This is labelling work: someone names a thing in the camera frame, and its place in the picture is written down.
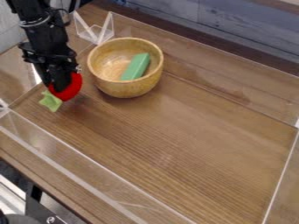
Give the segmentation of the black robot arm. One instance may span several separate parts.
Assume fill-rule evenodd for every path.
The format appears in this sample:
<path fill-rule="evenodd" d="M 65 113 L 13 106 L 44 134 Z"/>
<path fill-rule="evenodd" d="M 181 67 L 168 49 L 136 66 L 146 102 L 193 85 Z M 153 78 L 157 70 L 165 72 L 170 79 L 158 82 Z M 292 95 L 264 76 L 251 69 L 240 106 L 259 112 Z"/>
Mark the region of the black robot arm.
<path fill-rule="evenodd" d="M 52 8 L 49 0 L 5 0 L 17 15 L 18 25 L 28 41 L 17 46 L 22 60 L 33 64 L 45 87 L 61 92 L 70 84 L 76 72 L 76 52 L 69 48 L 69 37 L 62 21 L 61 9 Z"/>

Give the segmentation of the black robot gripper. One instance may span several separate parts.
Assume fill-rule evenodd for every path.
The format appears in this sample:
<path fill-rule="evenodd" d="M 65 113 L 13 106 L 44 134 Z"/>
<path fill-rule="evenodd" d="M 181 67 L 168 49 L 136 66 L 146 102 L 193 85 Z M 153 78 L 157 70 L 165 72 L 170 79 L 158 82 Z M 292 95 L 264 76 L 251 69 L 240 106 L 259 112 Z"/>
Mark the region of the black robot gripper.
<path fill-rule="evenodd" d="M 42 84 L 52 84 L 53 90 L 61 92 L 70 84 L 70 73 L 77 66 L 76 53 L 68 46 L 69 22 L 62 21 L 58 12 L 21 12 L 18 18 L 28 38 L 18 45 L 22 59 L 33 64 Z"/>

